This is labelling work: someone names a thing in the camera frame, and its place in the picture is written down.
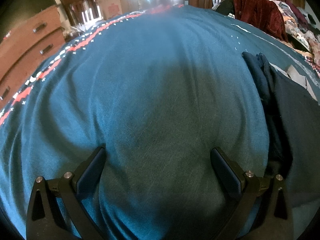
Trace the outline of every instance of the silver bolt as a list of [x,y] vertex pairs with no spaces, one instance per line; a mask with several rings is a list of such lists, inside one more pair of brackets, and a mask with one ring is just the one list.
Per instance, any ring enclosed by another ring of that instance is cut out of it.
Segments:
[[39,183],[39,182],[41,182],[42,181],[42,177],[41,176],[39,176],[38,178],[36,178],[36,182],[37,183]]
[[63,177],[65,177],[66,179],[69,179],[72,176],[72,172],[68,171],[66,172]]
[[281,180],[283,180],[283,177],[282,177],[280,174],[277,174],[277,175],[276,175],[276,179],[279,180],[279,181],[281,181]]
[[249,178],[254,176],[254,173],[252,171],[246,171],[245,172],[246,176],[248,176]]

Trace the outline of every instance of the cardboard box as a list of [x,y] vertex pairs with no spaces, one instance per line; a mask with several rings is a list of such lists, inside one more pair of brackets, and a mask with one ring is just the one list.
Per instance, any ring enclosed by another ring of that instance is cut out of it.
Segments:
[[139,10],[138,0],[97,0],[105,20]]

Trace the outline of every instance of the bed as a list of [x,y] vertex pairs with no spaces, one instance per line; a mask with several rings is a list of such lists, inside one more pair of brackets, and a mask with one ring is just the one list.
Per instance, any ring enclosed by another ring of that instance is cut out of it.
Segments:
[[[73,171],[103,145],[100,184],[83,204],[110,239],[209,239],[233,207],[210,150],[219,146],[258,176],[268,160],[244,51],[262,52],[282,69],[293,65],[320,100],[319,79],[302,55],[212,10],[133,12],[72,40],[1,111],[1,210],[25,238],[35,178]],[[315,199],[293,209],[295,239],[319,206]]]

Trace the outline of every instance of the drawer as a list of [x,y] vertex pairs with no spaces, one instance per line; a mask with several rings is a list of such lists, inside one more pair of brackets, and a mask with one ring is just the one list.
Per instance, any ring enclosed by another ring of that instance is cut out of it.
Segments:
[[2,109],[34,73],[42,61],[57,53],[65,43],[60,29],[43,38],[38,44],[33,46],[23,57],[16,62],[0,80],[0,109]]
[[13,29],[11,35],[0,44],[0,78],[27,50],[60,27],[58,10],[51,6]]

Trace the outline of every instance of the drawer handle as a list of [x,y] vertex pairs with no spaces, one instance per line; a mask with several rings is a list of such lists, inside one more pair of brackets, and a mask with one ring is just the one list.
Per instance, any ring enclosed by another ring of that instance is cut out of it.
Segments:
[[9,91],[10,91],[10,87],[8,86],[3,92],[2,96],[0,96],[1,101],[9,94]]
[[33,32],[36,33],[47,26],[47,23],[41,23],[38,27],[33,29]]
[[43,54],[47,53],[50,49],[52,49],[52,47],[53,47],[53,44],[46,46],[44,49],[42,49],[40,51],[40,54],[43,55]]

